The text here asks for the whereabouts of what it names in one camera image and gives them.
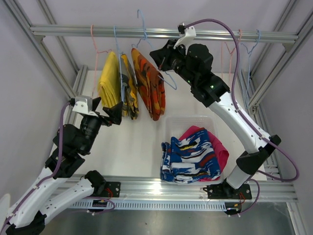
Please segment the pink trousers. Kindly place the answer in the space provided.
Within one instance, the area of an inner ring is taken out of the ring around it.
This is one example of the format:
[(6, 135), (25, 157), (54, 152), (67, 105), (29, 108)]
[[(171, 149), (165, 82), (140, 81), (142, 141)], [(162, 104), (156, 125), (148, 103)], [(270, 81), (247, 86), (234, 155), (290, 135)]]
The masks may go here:
[[(189, 137), (191, 134), (194, 134), (195, 132), (198, 132), (199, 130), (204, 130), (204, 128), (200, 128), (197, 126), (191, 126), (180, 138), (179, 141), (186, 139)], [(226, 148), (223, 146), (223, 144), (220, 142), (220, 140), (213, 135), (211, 132), (207, 131), (210, 142), (213, 146), (213, 149), (215, 151), (219, 166), (220, 166), (220, 176), (216, 179), (209, 179), (208, 177), (205, 177), (204, 179), (200, 179), (198, 182), (214, 182), (220, 179), (222, 176), (223, 170), (227, 164), (227, 160), (229, 157), (229, 152), (226, 150)]]

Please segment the blue hanger with camo trousers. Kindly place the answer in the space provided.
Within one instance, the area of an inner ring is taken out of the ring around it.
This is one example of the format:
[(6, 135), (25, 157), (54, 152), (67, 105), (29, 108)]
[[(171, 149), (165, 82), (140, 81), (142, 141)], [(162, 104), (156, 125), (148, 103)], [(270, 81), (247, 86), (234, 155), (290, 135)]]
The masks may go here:
[(121, 101), (125, 103), (125, 86), (123, 83), (123, 73), (122, 73), (122, 61), (121, 61), (121, 50), (119, 47), (118, 39), (117, 39), (117, 33), (116, 33), (116, 26), (113, 26), (113, 34), (114, 34), (114, 39), (115, 39), (115, 44), (116, 44), (116, 49), (118, 52), (118, 64), (119, 64), (119, 78), (120, 78), (120, 94), (121, 94)]

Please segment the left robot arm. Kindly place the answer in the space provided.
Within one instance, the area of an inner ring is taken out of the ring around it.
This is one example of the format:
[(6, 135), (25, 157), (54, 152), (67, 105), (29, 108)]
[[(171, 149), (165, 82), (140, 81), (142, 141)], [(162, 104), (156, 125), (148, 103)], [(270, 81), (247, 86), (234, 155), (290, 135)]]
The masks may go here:
[(85, 162), (84, 156), (90, 154), (100, 128), (119, 125), (122, 121), (123, 102), (104, 107), (104, 116), (96, 110), (100, 101), (100, 97), (76, 96), (62, 107), (59, 129), (53, 139), (56, 149), (32, 186), (8, 209), (2, 227), (6, 234), (39, 235), (53, 218), (85, 198), (95, 200), (100, 206), (87, 210), (92, 215), (106, 212), (107, 204), (115, 209), (111, 198), (118, 196), (120, 187), (108, 183), (97, 170), (89, 171), (73, 187), (52, 197)]

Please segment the blue white patterned trousers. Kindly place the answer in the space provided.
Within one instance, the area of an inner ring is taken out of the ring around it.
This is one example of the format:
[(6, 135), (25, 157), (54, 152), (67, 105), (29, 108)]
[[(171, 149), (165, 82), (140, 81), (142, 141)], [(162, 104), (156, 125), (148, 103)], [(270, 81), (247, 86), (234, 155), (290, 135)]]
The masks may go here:
[(221, 168), (208, 131), (199, 128), (186, 138), (161, 144), (160, 179), (191, 184), (219, 179)]

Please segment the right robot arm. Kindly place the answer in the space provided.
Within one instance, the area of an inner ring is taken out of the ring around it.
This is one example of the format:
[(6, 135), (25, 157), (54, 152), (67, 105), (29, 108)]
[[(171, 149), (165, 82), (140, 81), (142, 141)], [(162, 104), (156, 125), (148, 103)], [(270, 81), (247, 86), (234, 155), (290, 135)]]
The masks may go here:
[(191, 87), (192, 95), (217, 114), (238, 137), (245, 151), (226, 179), (213, 187), (216, 196), (234, 198), (281, 143), (277, 135), (260, 128), (237, 103), (228, 85), (212, 71), (213, 55), (207, 46), (175, 46), (176, 40), (150, 52), (160, 71), (173, 70)]

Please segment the orange brown camouflage trousers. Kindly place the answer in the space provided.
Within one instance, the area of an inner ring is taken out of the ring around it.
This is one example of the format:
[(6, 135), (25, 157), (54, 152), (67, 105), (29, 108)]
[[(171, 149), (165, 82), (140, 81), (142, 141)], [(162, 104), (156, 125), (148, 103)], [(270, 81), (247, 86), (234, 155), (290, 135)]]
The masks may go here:
[(163, 76), (138, 49), (131, 51), (138, 92), (152, 120), (158, 121), (166, 108)]

